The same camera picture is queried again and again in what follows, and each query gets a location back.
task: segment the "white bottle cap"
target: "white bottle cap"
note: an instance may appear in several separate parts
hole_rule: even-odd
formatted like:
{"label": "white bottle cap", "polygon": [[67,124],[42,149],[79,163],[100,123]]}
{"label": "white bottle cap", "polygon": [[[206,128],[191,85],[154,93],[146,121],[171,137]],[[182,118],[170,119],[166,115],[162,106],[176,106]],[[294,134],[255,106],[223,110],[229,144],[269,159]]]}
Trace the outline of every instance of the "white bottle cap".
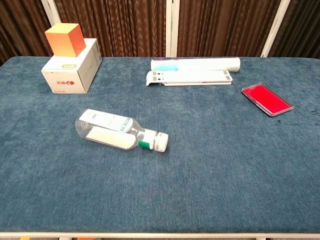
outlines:
{"label": "white bottle cap", "polygon": [[155,137],[154,150],[158,152],[164,152],[167,147],[169,135],[163,132],[159,132]]}

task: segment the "orange cube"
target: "orange cube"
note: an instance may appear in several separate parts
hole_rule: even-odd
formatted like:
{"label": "orange cube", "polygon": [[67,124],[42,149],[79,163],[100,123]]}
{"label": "orange cube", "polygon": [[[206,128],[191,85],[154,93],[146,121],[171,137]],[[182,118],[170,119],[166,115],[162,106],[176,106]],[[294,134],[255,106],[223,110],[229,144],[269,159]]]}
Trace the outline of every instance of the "orange cube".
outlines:
{"label": "orange cube", "polygon": [[44,33],[56,56],[76,57],[86,47],[78,23],[57,23]]}

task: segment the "white frame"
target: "white frame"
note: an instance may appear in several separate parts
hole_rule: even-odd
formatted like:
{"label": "white frame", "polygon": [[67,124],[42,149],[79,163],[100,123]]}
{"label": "white frame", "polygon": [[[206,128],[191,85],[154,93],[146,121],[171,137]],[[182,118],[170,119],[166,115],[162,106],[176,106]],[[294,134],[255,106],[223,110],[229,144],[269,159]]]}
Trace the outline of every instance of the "white frame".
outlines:
{"label": "white frame", "polygon": [[180,0],[166,0],[165,56],[177,56]]}
{"label": "white frame", "polygon": [[286,14],[286,11],[288,9],[288,6],[290,4],[290,0],[281,0],[279,8],[276,12],[276,15],[273,20],[273,24],[271,26],[269,35],[265,41],[262,53],[261,53],[261,58],[266,58],[268,57],[268,54],[270,52],[270,49],[272,45],[274,44],[275,38],[277,36],[278,30],[280,28],[280,25],[282,23],[282,20],[284,19],[284,16]]}
{"label": "white frame", "polygon": [[51,26],[61,23],[61,18],[59,16],[55,0],[41,0],[41,2]]}

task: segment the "clear plastic bottle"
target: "clear plastic bottle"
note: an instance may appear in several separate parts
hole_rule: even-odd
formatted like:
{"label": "clear plastic bottle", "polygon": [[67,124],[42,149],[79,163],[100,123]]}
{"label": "clear plastic bottle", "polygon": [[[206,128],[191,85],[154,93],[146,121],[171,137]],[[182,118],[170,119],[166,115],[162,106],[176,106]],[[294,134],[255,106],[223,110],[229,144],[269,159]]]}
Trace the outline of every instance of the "clear plastic bottle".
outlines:
{"label": "clear plastic bottle", "polygon": [[136,146],[164,152],[168,134],[140,126],[130,117],[85,109],[75,121],[78,134],[91,141],[129,150]]}

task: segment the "table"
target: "table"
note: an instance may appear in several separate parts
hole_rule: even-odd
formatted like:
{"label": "table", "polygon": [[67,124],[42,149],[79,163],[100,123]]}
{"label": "table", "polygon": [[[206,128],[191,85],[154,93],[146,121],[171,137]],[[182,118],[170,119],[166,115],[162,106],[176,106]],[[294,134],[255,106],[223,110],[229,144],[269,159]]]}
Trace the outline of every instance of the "table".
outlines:
{"label": "table", "polygon": [[[151,58],[107,57],[53,94],[48,57],[0,67],[0,236],[320,237],[320,61],[241,58],[232,85],[146,87]],[[295,105],[268,117],[263,82]],[[169,134],[166,152],[80,138],[90,108]]]}

